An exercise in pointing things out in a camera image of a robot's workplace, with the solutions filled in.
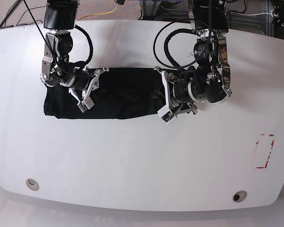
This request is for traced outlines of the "black t-shirt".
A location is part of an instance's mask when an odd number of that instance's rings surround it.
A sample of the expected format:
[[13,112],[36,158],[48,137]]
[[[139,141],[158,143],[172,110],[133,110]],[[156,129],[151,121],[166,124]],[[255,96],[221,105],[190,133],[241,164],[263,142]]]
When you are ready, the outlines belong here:
[[157,114],[165,104],[161,75],[148,68],[110,68],[91,92],[95,105],[82,112],[66,87],[47,89],[44,114],[58,119],[130,119]]

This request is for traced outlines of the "red tape rectangle marking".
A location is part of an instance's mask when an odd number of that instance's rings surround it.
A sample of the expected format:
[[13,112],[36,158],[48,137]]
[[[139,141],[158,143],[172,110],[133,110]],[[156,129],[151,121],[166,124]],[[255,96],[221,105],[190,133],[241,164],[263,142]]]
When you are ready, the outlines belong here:
[[275,142],[274,134],[260,134],[255,148],[253,166],[255,169],[266,169],[273,151]]

